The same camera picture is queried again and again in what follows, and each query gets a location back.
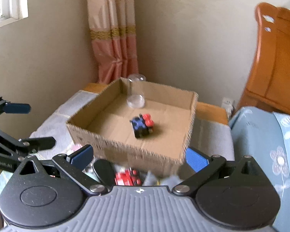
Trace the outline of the grey cat figurine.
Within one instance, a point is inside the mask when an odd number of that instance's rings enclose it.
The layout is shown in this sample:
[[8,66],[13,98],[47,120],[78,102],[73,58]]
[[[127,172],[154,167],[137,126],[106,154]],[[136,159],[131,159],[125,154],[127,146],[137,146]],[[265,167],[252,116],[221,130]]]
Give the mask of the grey cat figurine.
[[181,182],[183,182],[183,180],[180,179],[178,175],[171,175],[170,177],[160,179],[156,177],[151,171],[148,171],[142,185],[143,186],[163,185],[168,186],[168,188],[171,190],[173,187],[180,184]]

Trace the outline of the clear plastic cylinder jar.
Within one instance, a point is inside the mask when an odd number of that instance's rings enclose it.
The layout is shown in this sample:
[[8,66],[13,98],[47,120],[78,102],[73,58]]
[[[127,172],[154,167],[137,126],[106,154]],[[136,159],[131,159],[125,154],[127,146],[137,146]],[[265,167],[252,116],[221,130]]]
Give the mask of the clear plastic cylinder jar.
[[146,81],[146,77],[142,74],[131,74],[128,76],[128,81],[128,106],[131,108],[143,108],[145,106],[145,98],[138,85],[140,82]]

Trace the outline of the black oval case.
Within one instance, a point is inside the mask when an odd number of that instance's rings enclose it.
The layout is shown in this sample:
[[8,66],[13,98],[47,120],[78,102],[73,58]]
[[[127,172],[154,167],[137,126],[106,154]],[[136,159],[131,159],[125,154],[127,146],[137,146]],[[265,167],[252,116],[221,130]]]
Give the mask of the black oval case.
[[110,188],[116,185],[115,171],[112,164],[108,160],[96,160],[93,164],[93,169],[102,184]]

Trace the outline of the red toy fire truck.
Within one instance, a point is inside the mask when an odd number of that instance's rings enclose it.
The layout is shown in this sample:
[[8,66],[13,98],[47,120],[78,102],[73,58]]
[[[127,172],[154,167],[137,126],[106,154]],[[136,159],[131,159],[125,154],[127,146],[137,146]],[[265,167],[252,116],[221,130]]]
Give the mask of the red toy fire truck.
[[135,169],[126,169],[123,172],[116,173],[115,183],[116,185],[121,185],[121,186],[141,186],[142,185],[139,171]]

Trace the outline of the blue floral bed sheet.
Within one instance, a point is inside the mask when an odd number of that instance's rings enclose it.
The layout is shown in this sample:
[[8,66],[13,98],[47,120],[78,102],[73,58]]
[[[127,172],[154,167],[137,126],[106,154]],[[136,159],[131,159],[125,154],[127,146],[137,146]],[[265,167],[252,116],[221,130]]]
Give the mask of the blue floral bed sheet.
[[281,206],[273,223],[277,231],[290,231],[290,164],[275,112],[241,108],[229,121],[235,159],[254,157],[277,191]]

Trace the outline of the open cardboard box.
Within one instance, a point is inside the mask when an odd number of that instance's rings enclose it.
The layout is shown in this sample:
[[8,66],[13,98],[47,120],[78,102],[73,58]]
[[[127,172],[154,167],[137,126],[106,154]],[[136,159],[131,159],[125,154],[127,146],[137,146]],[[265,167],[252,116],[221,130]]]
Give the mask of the open cardboard box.
[[66,125],[95,157],[168,177],[185,161],[198,98],[194,91],[119,78]]

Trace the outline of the wooden bed headboard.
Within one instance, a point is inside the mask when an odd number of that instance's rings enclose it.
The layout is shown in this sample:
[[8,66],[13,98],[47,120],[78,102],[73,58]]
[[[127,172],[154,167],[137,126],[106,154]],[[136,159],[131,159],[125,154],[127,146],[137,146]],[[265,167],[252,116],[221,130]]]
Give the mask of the wooden bed headboard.
[[260,3],[257,49],[237,110],[254,106],[290,115],[290,10]]

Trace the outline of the pink beige curtain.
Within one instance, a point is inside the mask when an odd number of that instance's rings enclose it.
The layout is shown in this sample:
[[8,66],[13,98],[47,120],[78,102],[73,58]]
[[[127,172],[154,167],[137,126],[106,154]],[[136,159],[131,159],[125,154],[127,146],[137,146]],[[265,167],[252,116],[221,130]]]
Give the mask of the pink beige curtain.
[[138,73],[135,0],[87,0],[87,10],[98,81]]

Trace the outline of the white wall socket plug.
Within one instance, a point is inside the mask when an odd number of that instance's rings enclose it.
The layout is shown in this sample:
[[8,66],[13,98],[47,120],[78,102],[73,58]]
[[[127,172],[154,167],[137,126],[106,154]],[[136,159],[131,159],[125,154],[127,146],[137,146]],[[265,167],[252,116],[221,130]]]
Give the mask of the white wall socket plug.
[[230,119],[235,107],[235,100],[227,97],[223,97],[221,108],[226,111],[227,118]]

